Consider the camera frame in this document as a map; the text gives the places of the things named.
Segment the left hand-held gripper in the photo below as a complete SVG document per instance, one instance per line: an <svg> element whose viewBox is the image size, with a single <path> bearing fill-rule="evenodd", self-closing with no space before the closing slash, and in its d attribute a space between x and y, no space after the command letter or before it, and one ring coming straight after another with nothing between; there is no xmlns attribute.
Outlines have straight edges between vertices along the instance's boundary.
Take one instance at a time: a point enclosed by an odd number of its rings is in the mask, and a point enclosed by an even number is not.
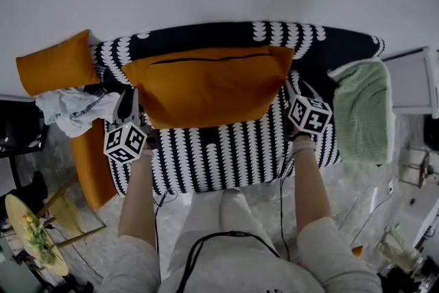
<svg viewBox="0 0 439 293"><path fill-rule="evenodd" d="M126 89L116 103L105 134L104 154L119 164L140 159L151 126L144 121L138 88Z"/></svg>

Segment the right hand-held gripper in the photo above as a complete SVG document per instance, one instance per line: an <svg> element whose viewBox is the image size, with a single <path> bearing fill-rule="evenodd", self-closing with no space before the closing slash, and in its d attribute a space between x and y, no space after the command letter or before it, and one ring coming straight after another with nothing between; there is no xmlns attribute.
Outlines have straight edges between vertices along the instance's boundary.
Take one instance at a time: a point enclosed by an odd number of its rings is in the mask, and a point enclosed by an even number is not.
<svg viewBox="0 0 439 293"><path fill-rule="evenodd" d="M284 90L286 103L284 110L284 133L289 140L299 133L318 136L322 134L330 122L333 111L320 94L307 82L311 97L297 93L292 84L286 80Z"/></svg>

